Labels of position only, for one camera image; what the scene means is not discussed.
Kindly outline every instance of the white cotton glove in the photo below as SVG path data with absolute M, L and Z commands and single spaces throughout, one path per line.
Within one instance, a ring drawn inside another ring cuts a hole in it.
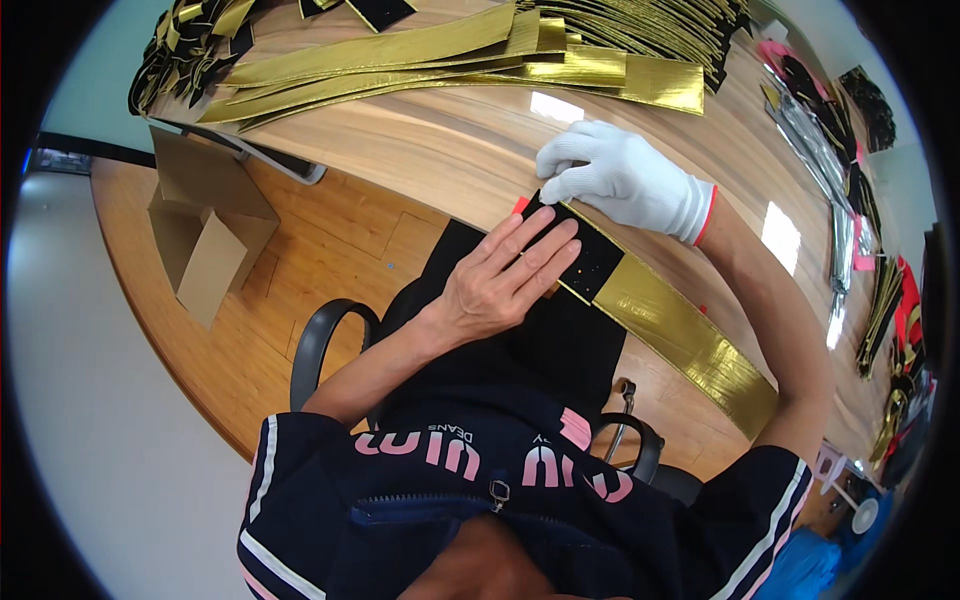
M 574 160 L 588 162 L 573 167 Z M 540 201 L 577 198 L 622 225 L 696 244 L 707 226 L 716 186 L 688 175 L 636 133 L 603 121 L 577 121 L 537 153 Z

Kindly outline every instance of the zipper pull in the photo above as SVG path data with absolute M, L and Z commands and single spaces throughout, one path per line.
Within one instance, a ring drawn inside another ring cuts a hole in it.
M 493 496 L 493 512 L 499 513 L 510 499 L 510 486 L 499 479 L 494 479 L 490 482 L 490 495 Z

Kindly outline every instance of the lap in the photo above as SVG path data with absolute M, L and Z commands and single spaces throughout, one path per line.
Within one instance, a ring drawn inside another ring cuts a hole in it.
M 451 220 L 420 277 L 387 309 L 374 341 L 394 333 L 438 297 L 457 262 L 484 235 Z M 607 402 L 625 336 L 617 323 L 561 288 L 551 299 L 539 299 L 522 325 L 445 354 L 403 387 L 453 378 L 456 383 L 529 385 L 593 421 Z

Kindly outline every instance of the white stripe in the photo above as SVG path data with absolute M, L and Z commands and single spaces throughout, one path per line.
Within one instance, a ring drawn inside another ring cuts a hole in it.
M 274 457 L 276 456 L 276 415 L 270 415 L 267 418 L 267 451 L 263 457 L 263 480 L 260 481 L 260 489 L 256 491 L 256 498 L 250 505 L 250 522 L 260 514 L 260 500 L 267 495 L 270 488 L 270 482 L 274 480 Z
M 740 566 L 737 567 L 733 572 L 733 575 L 730 576 L 730 580 L 727 582 L 727 584 L 723 586 L 720 591 L 713 594 L 710 597 L 710 600 L 727 600 L 727 598 L 730 598 L 737 586 L 740 585 L 740 582 L 742 582 L 750 573 L 750 569 L 754 568 L 756 562 L 760 560 L 761 556 L 763 556 L 763 553 L 770 549 L 770 546 L 774 545 L 774 538 L 777 535 L 777 525 L 780 523 L 780 519 L 783 517 L 783 515 L 790 508 L 790 498 L 793 497 L 793 492 L 797 489 L 797 485 L 804 476 L 805 468 L 806 463 L 804 462 L 804 459 L 798 458 L 797 468 L 793 471 L 793 478 L 790 480 L 789 485 L 786 487 L 786 491 L 780 498 L 777 508 L 775 508 L 774 512 L 770 514 L 770 528 L 767 531 L 767 535 L 756 543 L 756 546 L 754 546 L 754 549 L 750 551 L 750 554 L 747 555 L 747 558 L 743 560 L 743 563 L 740 563 Z
M 258 561 L 273 571 L 274 575 L 287 582 L 291 588 L 310 598 L 310 600 L 326 599 L 325 591 L 303 579 L 286 564 L 281 563 L 280 559 L 274 556 L 270 550 L 264 548 L 259 541 L 254 540 L 253 537 L 247 533 L 246 529 L 240 533 L 240 543 L 250 550 L 250 553 L 253 554 Z

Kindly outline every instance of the right hand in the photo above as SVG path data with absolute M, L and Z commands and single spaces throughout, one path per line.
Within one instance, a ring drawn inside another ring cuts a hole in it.
M 573 219 L 552 228 L 517 258 L 555 216 L 550 206 L 526 221 L 513 214 L 457 263 L 444 291 L 415 318 L 430 332 L 427 337 L 438 345 L 438 355 L 523 323 L 534 302 L 573 264 L 580 253 Z
M 574 167 L 573 161 L 588 165 Z M 716 186 L 700 181 L 636 133 L 603 121 L 577 121 L 537 153 L 544 204 L 577 198 L 622 225 L 674 235 L 696 244 Z

